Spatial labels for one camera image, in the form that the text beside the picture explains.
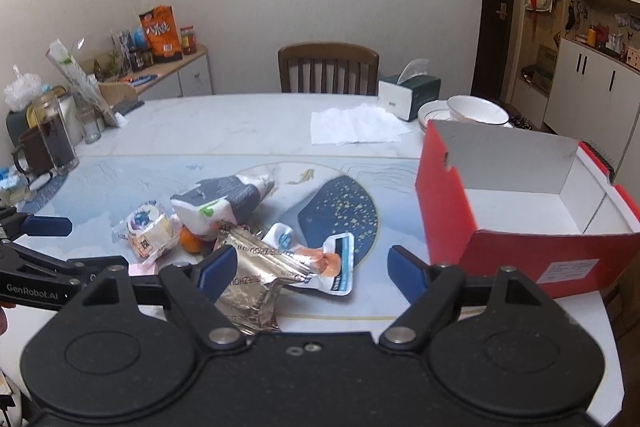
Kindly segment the orange tangerine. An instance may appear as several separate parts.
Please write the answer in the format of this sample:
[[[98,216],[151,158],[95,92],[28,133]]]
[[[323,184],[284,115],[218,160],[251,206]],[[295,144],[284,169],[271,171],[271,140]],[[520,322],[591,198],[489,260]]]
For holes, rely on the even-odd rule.
[[[203,248],[203,239],[194,235],[187,227],[182,227],[179,235],[179,243],[183,250],[191,255],[198,255]]]

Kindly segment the gold foil snack packet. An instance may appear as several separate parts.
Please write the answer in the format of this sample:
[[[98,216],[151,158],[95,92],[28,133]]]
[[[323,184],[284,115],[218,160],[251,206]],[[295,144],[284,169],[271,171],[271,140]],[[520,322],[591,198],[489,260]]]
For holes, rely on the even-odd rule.
[[[218,246],[231,246],[238,267],[216,307],[245,334],[280,331],[276,303],[285,286],[305,283],[311,269],[293,255],[277,251],[241,227],[222,229]]]

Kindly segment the blueberry cake packet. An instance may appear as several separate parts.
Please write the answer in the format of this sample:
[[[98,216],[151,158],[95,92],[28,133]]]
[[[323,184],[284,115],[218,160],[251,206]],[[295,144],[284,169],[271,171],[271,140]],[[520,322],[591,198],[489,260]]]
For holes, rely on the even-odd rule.
[[[179,243],[181,222],[156,200],[148,200],[112,228],[114,242],[127,242],[144,265],[152,265]]]

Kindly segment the chicken sausage white pouch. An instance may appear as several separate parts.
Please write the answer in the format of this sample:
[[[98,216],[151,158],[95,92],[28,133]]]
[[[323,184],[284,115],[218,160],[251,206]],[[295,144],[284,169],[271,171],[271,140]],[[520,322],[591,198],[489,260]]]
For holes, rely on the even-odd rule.
[[[276,223],[262,240],[269,247],[306,265],[309,274],[293,287],[313,289],[336,297],[345,297],[352,292],[355,269],[355,239],[352,233],[331,235],[321,247],[311,248],[299,243],[288,225]]]

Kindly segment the white grey snack bag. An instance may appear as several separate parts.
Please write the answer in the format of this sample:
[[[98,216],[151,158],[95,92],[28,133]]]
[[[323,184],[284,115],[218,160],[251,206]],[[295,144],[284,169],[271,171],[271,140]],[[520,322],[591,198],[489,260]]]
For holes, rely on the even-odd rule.
[[[268,174],[220,176],[198,181],[189,191],[172,195],[169,202],[193,235],[214,239],[221,225],[244,225],[273,187]]]

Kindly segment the pink sticky note pad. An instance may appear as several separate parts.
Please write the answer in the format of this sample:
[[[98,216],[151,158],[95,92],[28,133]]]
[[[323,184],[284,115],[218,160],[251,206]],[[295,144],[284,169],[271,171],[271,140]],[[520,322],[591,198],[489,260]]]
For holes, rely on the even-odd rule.
[[[156,262],[139,262],[131,263],[128,267],[128,274],[130,277],[152,277],[160,272]]]

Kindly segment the glass mug dark drink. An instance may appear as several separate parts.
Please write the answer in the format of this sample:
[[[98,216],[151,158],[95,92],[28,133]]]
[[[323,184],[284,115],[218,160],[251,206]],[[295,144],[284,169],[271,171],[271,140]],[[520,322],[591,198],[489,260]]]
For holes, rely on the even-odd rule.
[[[55,171],[62,174],[74,170],[79,160],[70,141],[58,97],[49,91],[36,98],[32,107]]]

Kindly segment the red cardboard box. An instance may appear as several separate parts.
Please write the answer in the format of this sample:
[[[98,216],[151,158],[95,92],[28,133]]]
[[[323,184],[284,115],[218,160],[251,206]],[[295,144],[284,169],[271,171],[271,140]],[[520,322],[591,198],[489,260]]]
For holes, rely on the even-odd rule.
[[[416,196],[431,262],[519,269],[551,297],[600,291],[639,254],[639,207],[582,142],[430,121]]]

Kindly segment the white paper napkin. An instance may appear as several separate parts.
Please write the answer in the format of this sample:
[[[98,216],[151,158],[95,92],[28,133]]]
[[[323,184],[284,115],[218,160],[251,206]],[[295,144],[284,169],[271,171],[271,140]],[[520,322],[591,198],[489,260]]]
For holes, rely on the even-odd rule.
[[[395,143],[410,132],[408,124],[371,104],[329,108],[312,113],[310,118],[312,145]]]

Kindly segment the white plate stack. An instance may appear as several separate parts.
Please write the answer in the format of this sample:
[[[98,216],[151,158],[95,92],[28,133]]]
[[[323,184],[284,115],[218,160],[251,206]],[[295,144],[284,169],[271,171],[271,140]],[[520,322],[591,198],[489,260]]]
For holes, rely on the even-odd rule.
[[[421,127],[425,129],[427,123],[431,120],[457,121],[451,117],[448,106],[447,106],[447,101],[427,102],[426,104],[420,107],[418,112],[418,121]],[[492,126],[492,127],[511,128],[511,125],[507,123],[504,126]]]

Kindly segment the white bowl gold rim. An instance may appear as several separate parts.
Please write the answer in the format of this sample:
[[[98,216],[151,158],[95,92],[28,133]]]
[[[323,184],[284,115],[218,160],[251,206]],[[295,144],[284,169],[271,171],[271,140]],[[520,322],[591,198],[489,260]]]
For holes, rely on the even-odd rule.
[[[455,95],[447,100],[452,118],[457,121],[504,126],[509,122],[509,114],[499,105],[484,98],[471,95]]]

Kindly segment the green white tissue box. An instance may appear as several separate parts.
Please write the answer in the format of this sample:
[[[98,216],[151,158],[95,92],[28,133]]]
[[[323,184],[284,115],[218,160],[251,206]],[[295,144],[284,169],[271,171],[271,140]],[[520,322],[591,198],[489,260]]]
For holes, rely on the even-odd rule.
[[[419,109],[439,98],[442,80],[428,72],[430,61],[417,58],[396,76],[378,80],[378,104],[403,121],[418,118]]]

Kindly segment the white side cabinet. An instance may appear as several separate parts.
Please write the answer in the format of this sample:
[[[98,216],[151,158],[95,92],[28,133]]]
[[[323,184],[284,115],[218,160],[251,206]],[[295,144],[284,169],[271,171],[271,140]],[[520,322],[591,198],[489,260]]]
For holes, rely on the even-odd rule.
[[[180,61],[158,63],[135,72],[128,83],[145,102],[213,95],[208,49],[199,44],[195,53],[185,55]]]

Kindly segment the wooden chair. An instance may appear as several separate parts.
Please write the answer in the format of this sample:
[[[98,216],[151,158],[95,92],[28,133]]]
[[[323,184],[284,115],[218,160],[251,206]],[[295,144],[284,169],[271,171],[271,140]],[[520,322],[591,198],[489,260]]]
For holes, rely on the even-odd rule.
[[[380,56],[346,42],[302,42],[278,51],[283,93],[378,94]]]

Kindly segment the orange snack bag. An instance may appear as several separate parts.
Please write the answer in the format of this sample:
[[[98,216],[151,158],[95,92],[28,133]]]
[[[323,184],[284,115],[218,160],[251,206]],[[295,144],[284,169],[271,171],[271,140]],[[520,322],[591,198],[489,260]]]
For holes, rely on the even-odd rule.
[[[159,5],[139,15],[145,42],[155,63],[182,59],[182,45],[170,5]]]

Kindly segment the white tall cabinet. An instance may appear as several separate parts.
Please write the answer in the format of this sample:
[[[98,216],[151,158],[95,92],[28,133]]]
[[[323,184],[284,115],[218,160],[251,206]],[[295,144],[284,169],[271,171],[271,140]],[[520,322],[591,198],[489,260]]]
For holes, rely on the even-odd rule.
[[[639,124],[639,0],[553,0],[556,59],[542,123],[612,173]]]

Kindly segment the red lid jar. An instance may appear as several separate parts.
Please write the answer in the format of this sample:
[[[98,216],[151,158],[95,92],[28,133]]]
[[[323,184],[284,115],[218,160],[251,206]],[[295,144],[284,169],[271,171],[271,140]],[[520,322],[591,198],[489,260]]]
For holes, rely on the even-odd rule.
[[[183,26],[180,28],[180,38],[182,45],[182,53],[184,55],[192,55],[198,52],[198,44],[196,43],[196,35],[193,26]]]

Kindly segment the dark door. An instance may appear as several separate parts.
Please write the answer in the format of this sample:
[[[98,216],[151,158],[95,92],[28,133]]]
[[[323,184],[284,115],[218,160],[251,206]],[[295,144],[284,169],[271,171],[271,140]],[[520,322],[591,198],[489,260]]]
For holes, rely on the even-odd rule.
[[[482,0],[471,94],[497,102],[509,54],[514,0]]]

